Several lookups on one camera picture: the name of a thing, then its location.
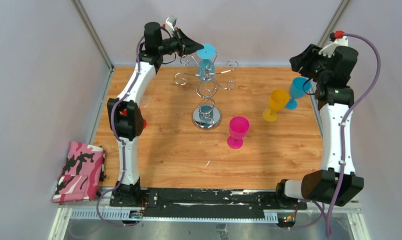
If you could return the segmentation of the blue wine glass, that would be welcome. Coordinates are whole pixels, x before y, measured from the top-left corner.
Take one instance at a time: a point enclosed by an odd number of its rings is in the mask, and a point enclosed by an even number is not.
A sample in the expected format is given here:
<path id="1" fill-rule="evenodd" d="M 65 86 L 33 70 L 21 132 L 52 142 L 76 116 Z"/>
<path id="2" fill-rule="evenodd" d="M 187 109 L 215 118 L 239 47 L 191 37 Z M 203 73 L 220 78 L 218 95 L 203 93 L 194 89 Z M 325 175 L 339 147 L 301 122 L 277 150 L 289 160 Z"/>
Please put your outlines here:
<path id="1" fill-rule="evenodd" d="M 289 88 L 289 101 L 286 108 L 294 110 L 298 107 L 297 99 L 304 97 L 311 88 L 310 80 L 304 77 L 296 77 L 293 79 Z"/>
<path id="2" fill-rule="evenodd" d="M 215 66 L 213 63 L 213 58 L 216 55 L 216 49 L 213 45 L 205 43 L 203 49 L 199 49 L 196 51 L 197 56 L 200 58 L 198 62 L 199 66 L 197 68 L 198 78 L 199 80 L 204 80 L 206 77 L 205 70 L 209 69 L 209 73 L 211 76 L 215 74 Z"/>

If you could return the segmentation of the pink wine glass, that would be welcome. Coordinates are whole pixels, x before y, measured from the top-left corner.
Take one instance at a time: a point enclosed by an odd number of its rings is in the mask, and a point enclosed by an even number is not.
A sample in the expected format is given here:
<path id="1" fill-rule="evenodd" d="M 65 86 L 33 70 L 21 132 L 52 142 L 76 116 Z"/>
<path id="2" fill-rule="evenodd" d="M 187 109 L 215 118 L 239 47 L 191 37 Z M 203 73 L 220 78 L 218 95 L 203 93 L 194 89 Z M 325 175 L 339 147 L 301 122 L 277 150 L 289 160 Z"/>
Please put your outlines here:
<path id="1" fill-rule="evenodd" d="M 250 122 L 243 116 L 235 116 L 229 122 L 229 134 L 227 144 L 232 149 L 239 149 L 243 146 L 243 138 L 250 129 Z"/>

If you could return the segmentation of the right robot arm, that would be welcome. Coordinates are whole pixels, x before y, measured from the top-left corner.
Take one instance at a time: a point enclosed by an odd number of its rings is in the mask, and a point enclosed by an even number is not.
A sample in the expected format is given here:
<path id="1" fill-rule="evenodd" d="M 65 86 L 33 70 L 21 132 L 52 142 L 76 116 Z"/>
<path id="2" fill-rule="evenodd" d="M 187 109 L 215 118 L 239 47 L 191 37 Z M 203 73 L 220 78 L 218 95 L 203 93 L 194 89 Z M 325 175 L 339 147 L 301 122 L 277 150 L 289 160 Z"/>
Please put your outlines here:
<path id="1" fill-rule="evenodd" d="M 342 207 L 364 187 L 351 158 L 350 120 L 354 92 L 348 86 L 358 51 L 344 45 L 329 52 L 310 44 L 291 57 L 294 72 L 316 82 L 315 99 L 322 122 L 322 157 L 317 171 L 301 181 L 283 179 L 276 186 L 275 204 L 286 209 L 298 200 L 317 201 Z"/>

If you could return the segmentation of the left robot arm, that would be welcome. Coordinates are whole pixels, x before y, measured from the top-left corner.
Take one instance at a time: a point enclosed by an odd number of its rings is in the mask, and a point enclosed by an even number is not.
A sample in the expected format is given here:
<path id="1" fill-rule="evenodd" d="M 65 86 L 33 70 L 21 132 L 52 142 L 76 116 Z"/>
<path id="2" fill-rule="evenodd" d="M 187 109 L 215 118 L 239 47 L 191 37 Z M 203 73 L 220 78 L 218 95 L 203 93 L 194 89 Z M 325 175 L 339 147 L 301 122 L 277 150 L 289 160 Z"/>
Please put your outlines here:
<path id="1" fill-rule="evenodd" d="M 165 55 L 180 57 L 191 55 L 204 46 L 179 28 L 174 28 L 163 38 L 165 25 L 149 22 L 136 45 L 136 64 L 128 83 L 116 98 L 107 101 L 110 128 L 119 149 L 120 172 L 112 190 L 115 201 L 131 207 L 143 199 L 138 171 L 137 146 L 144 129 L 144 119 L 139 107 L 142 96 L 164 62 Z"/>

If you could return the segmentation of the clear wine glass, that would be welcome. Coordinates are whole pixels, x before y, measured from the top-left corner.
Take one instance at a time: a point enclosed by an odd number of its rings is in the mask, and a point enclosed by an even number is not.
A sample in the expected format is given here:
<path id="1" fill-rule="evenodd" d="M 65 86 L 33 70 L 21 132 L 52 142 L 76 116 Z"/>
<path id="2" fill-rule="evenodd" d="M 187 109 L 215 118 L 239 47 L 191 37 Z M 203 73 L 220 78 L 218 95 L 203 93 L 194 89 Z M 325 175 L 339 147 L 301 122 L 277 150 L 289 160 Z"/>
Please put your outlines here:
<path id="1" fill-rule="evenodd" d="M 150 103 L 151 103 L 151 98 L 148 96 L 143 96 L 140 101 L 140 107 L 146 108 L 150 105 Z"/>

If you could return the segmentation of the red wine glass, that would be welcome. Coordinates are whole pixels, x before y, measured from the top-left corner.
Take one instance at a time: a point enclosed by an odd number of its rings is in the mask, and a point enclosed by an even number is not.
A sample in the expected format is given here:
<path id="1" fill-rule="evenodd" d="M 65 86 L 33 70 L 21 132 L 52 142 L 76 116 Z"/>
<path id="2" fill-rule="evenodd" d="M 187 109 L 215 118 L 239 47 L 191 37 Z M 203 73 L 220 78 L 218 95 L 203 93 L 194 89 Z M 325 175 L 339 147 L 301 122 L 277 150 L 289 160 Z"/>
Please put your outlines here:
<path id="1" fill-rule="evenodd" d="M 122 111 L 120 111 L 120 114 L 122 114 L 122 115 L 124 115 L 124 116 L 127 116 L 127 115 L 128 115 L 128 113 L 127 113 L 127 111 L 126 111 L 126 110 L 122 110 Z M 147 122 L 146 122 L 146 120 L 145 120 L 145 119 L 143 119 L 143 129 L 145 129 L 145 128 L 146 128 L 146 126 L 147 126 Z"/>

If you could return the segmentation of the yellow wine glass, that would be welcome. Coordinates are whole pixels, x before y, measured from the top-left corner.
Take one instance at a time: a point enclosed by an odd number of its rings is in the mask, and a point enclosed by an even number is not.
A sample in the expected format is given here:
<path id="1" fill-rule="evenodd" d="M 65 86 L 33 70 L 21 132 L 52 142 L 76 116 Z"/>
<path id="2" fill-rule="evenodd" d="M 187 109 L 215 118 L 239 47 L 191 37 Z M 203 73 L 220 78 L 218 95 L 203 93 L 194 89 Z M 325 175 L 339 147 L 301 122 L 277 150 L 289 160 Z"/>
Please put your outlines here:
<path id="1" fill-rule="evenodd" d="M 275 89 L 271 92 L 268 99 L 268 109 L 262 113 L 263 118 L 268 122 L 274 122 L 278 118 L 278 112 L 289 102 L 290 96 L 283 89 Z"/>

